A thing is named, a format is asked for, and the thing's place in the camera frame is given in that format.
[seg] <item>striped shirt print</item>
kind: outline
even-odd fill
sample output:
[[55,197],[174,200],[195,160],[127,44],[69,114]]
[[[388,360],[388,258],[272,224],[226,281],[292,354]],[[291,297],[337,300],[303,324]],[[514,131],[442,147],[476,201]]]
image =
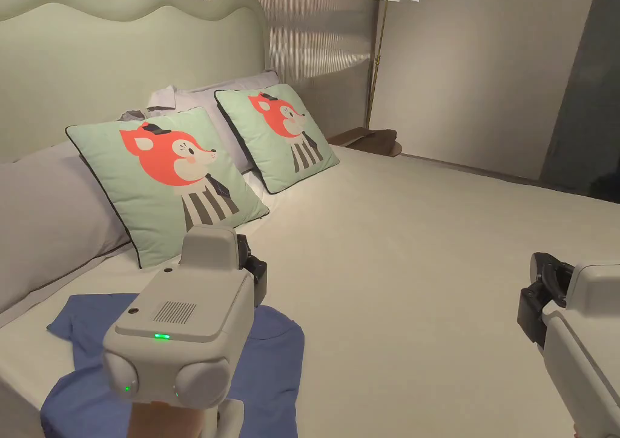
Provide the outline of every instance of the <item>striped shirt print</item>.
[[205,190],[181,195],[187,231],[195,225],[214,225],[239,211],[230,197],[219,196],[209,182],[203,184]]
[[310,147],[305,139],[299,144],[291,144],[291,152],[295,173],[299,173],[301,169],[306,170],[323,159],[318,149]]

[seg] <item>nightstand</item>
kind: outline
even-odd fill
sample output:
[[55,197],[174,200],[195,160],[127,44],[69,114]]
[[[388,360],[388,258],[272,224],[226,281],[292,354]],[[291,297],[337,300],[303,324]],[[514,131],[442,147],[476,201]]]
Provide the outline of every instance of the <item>nightstand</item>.
[[372,131],[366,128],[354,128],[330,137],[328,143],[388,157],[396,157],[403,152],[403,147],[396,142],[394,130]]

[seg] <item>speaker grille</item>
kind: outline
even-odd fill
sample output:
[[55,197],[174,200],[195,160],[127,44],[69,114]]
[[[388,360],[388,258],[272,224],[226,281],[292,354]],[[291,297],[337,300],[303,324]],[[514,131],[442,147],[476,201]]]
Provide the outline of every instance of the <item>speaker grille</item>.
[[183,325],[187,323],[194,309],[196,309],[196,304],[166,301],[159,312],[153,317],[153,321]]

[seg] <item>gray pillow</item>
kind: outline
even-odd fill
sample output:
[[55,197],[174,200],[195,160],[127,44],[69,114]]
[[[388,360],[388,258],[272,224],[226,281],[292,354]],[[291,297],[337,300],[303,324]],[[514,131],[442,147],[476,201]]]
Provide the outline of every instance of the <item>gray pillow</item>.
[[185,111],[196,107],[203,107],[209,114],[217,134],[222,139],[224,149],[231,156],[237,170],[246,173],[254,168],[254,163],[243,151],[236,135],[231,130],[228,122],[224,118],[213,94],[218,90],[259,90],[260,88],[270,87],[280,83],[278,73],[274,70],[266,71],[249,78],[233,79],[232,81],[219,82],[206,87],[196,88],[195,90],[184,91],[169,85],[151,95],[149,107],[156,108],[158,114],[151,114],[151,117],[159,114],[170,114],[175,111]]
[[0,186],[1,327],[129,237],[71,142],[0,164]]

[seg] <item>cartoon fox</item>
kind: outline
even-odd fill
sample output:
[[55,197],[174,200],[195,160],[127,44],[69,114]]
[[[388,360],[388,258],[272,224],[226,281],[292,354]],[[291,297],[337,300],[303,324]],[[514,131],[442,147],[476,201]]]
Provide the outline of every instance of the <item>cartoon fox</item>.
[[203,150],[189,134],[163,130],[149,122],[120,134],[147,175],[172,186],[181,197],[187,231],[198,224],[213,225],[239,211],[230,191],[208,173],[208,166],[217,160],[215,149]]
[[323,159],[317,144],[304,132],[306,113],[297,113],[291,104],[269,94],[249,98],[271,129],[291,146],[295,173],[300,171],[300,165],[305,170]]

